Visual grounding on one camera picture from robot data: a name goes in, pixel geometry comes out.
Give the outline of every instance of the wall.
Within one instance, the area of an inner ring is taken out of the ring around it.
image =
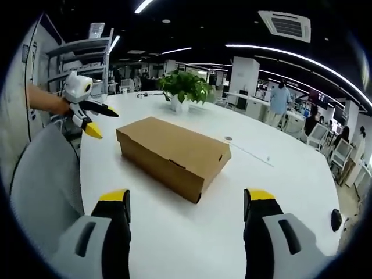
[[[356,129],[352,141],[355,142],[359,136],[359,129],[364,126],[366,129],[366,148],[364,150],[364,161],[370,162],[372,155],[372,117],[359,113],[356,123]]]
[[[27,109],[25,99],[25,83],[30,81],[32,77],[32,67],[34,65],[34,84],[41,88],[47,88],[47,64],[48,57],[46,52],[58,46],[57,42],[51,35],[48,34],[43,26],[39,25],[34,36],[34,41],[37,42],[37,51],[35,54],[35,62],[32,62],[32,53],[30,51],[26,64],[22,62],[22,46],[33,45],[31,42],[34,26],[31,26],[26,34],[23,42],[19,46],[14,55],[13,61],[9,66],[6,75],[4,87],[0,100],[0,158],[1,158],[1,174],[4,179],[4,184],[9,189],[12,179],[13,169],[20,157],[25,146],[28,144],[28,128],[27,128]],[[28,110],[30,119],[31,138],[42,129],[42,118],[35,110]]]

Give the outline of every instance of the person in blue shirt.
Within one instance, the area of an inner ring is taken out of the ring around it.
[[[287,110],[288,103],[292,102],[291,93],[285,87],[285,80],[282,80],[278,87],[271,91],[270,96],[270,111],[267,116],[266,124],[276,128],[283,114]]]

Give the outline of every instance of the table surface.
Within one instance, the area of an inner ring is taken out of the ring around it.
[[[316,245],[334,255],[341,230],[331,229],[339,209],[324,156],[285,133],[237,112],[205,103],[176,115],[162,96],[109,96],[119,117],[92,115],[103,139],[83,134],[81,193],[90,214],[107,192],[131,191],[130,272],[133,278],[244,278],[243,190],[265,189],[284,213],[293,213],[316,235]],[[115,130],[154,116],[224,141],[232,137],[231,160],[197,205],[186,201],[121,156]]]

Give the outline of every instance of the box on shelf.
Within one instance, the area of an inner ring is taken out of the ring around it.
[[[193,203],[231,158],[228,144],[154,117],[118,128],[116,136],[123,156]]]

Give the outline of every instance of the box lid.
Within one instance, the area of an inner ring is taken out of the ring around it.
[[[117,129],[117,138],[128,136],[159,156],[203,178],[213,175],[228,144],[154,117]]]

